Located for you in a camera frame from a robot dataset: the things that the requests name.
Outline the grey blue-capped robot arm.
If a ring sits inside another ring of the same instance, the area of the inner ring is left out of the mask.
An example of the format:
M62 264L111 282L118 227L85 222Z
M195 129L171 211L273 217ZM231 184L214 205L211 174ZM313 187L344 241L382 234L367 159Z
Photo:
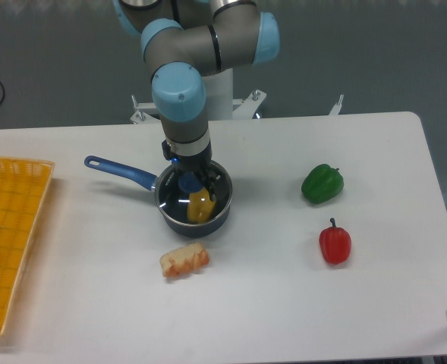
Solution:
M193 173L213 199L230 193L230 180L211 165L212 149L203 78L233 67L262 64L279 53L273 14L253 1L207 1L209 21L186 1L116 1L120 23L140 36L143 61L165 141L165 159Z

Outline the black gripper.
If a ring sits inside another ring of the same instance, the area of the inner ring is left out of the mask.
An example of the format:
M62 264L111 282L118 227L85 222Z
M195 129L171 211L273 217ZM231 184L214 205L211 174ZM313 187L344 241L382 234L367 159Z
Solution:
M219 191L221 174L209 168L212 161L210 141L200 139L193 143L176 143L163 140L162 154L170 162L170 165L164 170L164 174L193 173L198 176L213 202L222 198Z

